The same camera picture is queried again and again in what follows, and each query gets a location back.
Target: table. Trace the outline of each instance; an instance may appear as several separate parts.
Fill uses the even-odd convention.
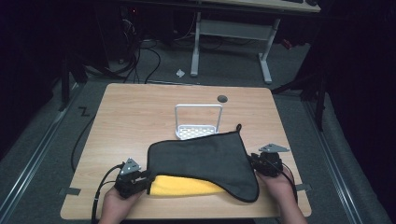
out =
[[[248,7],[266,7],[276,10],[291,10],[299,12],[320,12],[320,7],[311,7],[306,2],[293,3],[280,0],[270,1],[257,1],[257,0],[204,0],[209,3],[221,3],[237,6],[248,6]],[[255,40],[264,40],[266,44],[263,52],[259,53],[259,62],[262,68],[262,75],[264,82],[267,84],[272,83],[270,71],[268,69],[267,57],[270,48],[274,42],[276,31],[280,19],[276,18],[272,25],[258,25],[258,24],[246,24],[240,22],[230,21],[213,21],[213,20],[201,20],[201,12],[197,13],[197,20],[195,25],[195,42],[194,50],[192,52],[191,60],[191,76],[198,76],[199,68],[199,46],[200,46],[200,35],[219,35],[236,38],[247,38]]]
[[[242,124],[241,136],[247,153],[259,152],[259,147],[274,143],[290,147],[271,92],[265,88],[172,86],[110,84],[92,125],[82,152],[71,188],[81,189],[78,196],[67,195],[61,216],[65,219],[90,219],[92,200],[105,173],[114,165],[132,157],[147,167],[147,151],[152,143],[177,139],[175,105],[220,104],[218,96],[228,98],[223,103],[219,132],[234,131]],[[293,171],[296,184],[302,180],[292,152],[280,156]],[[114,180],[113,172],[107,180]],[[129,214],[129,219],[157,218],[233,218],[276,217],[278,211],[264,184],[255,203],[242,203],[223,192],[206,196],[159,198],[144,194]],[[98,214],[102,210],[105,192],[102,188]],[[305,216],[311,208],[304,191],[298,192],[299,206]]]

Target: yellow towel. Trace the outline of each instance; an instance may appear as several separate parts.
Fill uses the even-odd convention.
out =
[[[188,196],[222,192],[224,189],[205,180],[157,175],[151,183],[150,195],[158,196]]]

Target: human arm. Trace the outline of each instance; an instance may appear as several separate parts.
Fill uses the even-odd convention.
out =
[[[140,191],[124,199],[114,187],[111,188],[105,195],[99,224],[119,224],[122,222],[143,192]]]
[[[283,172],[292,179],[291,172],[288,169],[284,169]],[[259,172],[256,172],[256,175],[265,183],[269,193],[278,203],[280,218],[283,224],[307,223],[306,218],[294,199],[290,182],[285,176],[278,175],[277,177],[271,177],[262,175]]]

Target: white basket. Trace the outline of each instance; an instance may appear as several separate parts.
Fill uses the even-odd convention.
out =
[[[219,117],[217,126],[206,125],[206,124],[182,124],[178,125],[177,109],[180,107],[218,107]],[[176,105],[175,106],[175,117],[176,117],[176,136],[180,140],[186,140],[201,136],[206,136],[219,132],[219,123],[221,118],[222,106],[221,105]]]

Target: person's left hand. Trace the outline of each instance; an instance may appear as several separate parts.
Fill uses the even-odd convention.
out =
[[[138,192],[131,197],[124,199],[119,192],[113,187],[105,195],[102,207],[102,216],[100,224],[119,224],[129,214],[132,206],[136,203],[144,191]]]

